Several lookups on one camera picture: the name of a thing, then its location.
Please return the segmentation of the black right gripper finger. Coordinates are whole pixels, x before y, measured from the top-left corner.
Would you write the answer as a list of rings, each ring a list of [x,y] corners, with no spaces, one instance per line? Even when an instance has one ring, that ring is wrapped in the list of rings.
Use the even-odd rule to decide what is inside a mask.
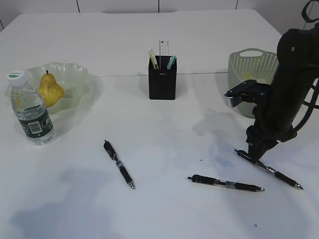
[[[260,160],[261,157],[271,148],[268,142],[248,143],[248,155],[253,160]]]

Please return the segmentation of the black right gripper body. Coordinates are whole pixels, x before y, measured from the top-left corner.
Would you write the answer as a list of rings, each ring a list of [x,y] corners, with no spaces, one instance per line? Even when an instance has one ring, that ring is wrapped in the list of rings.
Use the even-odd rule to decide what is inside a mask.
[[[265,127],[254,124],[247,128],[246,142],[248,151],[267,151],[275,147],[279,141],[286,142],[297,136],[298,129],[291,123],[272,123]]]

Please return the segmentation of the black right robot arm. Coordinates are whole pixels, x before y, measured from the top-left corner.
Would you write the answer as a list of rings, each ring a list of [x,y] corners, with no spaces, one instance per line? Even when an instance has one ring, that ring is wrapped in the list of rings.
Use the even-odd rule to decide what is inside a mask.
[[[277,47],[279,65],[270,88],[254,108],[255,122],[246,130],[248,154],[259,160],[266,151],[297,136],[308,121],[318,93],[300,123],[292,123],[319,76],[319,26],[311,30],[290,29]]]

